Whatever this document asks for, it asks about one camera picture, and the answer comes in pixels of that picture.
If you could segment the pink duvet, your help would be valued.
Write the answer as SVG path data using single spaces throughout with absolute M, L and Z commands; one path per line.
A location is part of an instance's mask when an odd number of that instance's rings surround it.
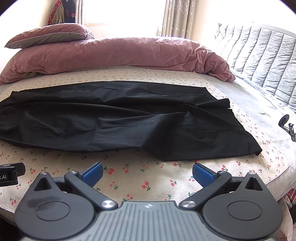
M 52 43 L 18 51 L 1 72 L 1 84 L 29 74 L 135 66 L 208 74 L 223 82 L 235 76 L 227 62 L 197 42 L 182 38 L 111 38 Z

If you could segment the beige star curtain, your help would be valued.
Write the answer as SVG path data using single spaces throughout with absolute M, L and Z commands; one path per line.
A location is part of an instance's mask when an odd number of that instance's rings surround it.
M 195 15 L 196 0 L 168 0 L 158 36 L 189 39 Z

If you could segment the hanging red clothes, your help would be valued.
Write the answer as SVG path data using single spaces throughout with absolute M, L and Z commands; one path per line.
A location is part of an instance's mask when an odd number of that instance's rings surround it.
M 55 2 L 48 25 L 62 23 L 82 23 L 82 1 L 58 0 Z

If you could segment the pink and grey pillow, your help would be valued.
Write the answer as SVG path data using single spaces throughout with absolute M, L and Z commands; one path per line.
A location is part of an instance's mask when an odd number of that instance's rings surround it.
M 86 27 L 76 23 L 47 25 L 23 32 L 11 38 L 5 45 L 9 49 L 25 49 L 33 46 L 95 39 Z

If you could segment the cherry print bed sheet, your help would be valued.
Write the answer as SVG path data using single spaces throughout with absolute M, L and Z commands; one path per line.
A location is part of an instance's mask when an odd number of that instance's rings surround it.
M 1 86 L 1 99 L 13 91 L 31 88 L 84 83 L 93 81 L 133 80 L 205 87 L 217 99 L 228 98 L 232 110 L 260 144 L 259 156 L 204 160 L 213 171 L 225 170 L 233 176 L 256 172 L 268 186 L 275 199 L 295 187 L 295 142 L 278 126 L 288 114 L 295 123 L 295 113 L 279 104 L 272 96 L 241 79 L 225 83 L 208 75 L 193 72 L 161 71 L 135 67 L 109 67 L 80 70 L 56 75 L 43 75 Z M 14 213 L 34 178 L 47 171 L 60 177 L 73 170 L 81 171 L 95 162 L 103 165 L 103 177 L 95 189 L 106 196 L 122 201 L 174 200 L 180 202 L 201 187 L 192 177 L 194 161 L 163 162 L 140 149 L 106 153 L 66 153 L 38 149 L 22 149 L 1 143 L 1 163 L 23 162 L 25 175 L 18 184 L 1 188 L 1 211 Z

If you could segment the grey quilted headboard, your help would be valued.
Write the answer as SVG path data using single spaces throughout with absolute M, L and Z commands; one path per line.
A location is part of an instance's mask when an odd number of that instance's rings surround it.
M 295 34 L 276 27 L 219 23 L 214 51 L 235 75 L 295 110 Z

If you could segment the black pants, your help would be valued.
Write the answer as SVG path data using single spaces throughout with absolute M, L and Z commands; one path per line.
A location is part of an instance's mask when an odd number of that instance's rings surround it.
M 1 140 L 66 152 L 143 149 L 162 161 L 260 154 L 229 99 L 204 87 L 99 81 L 14 91 L 1 102 Z

